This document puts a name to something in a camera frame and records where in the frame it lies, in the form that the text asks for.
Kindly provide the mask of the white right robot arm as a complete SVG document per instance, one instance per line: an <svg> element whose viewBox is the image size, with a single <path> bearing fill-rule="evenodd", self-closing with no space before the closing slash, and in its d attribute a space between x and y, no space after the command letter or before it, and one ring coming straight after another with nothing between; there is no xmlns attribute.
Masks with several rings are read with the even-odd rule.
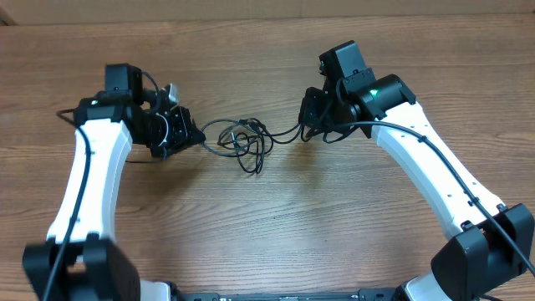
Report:
<svg viewBox="0 0 535 301"><path fill-rule="evenodd" d="M532 271L534 216L486 189L438 136L421 105L396 75L354 74L306 90L298 118L307 135L357 129L384 149L425 198L446 245L431 270L402 284L397 300L477 300Z"/></svg>

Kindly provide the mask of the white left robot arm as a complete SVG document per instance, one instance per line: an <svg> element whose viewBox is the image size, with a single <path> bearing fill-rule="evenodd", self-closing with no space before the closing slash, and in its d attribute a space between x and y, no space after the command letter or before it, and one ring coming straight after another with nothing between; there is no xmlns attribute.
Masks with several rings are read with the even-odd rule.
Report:
<svg viewBox="0 0 535 301"><path fill-rule="evenodd" d="M188 109L82 99L71 109L75 153L59 211L42 244L23 252L41 300L179 300L174 283L140 278L115 241L120 179L134 144L166 159L206 139Z"/></svg>

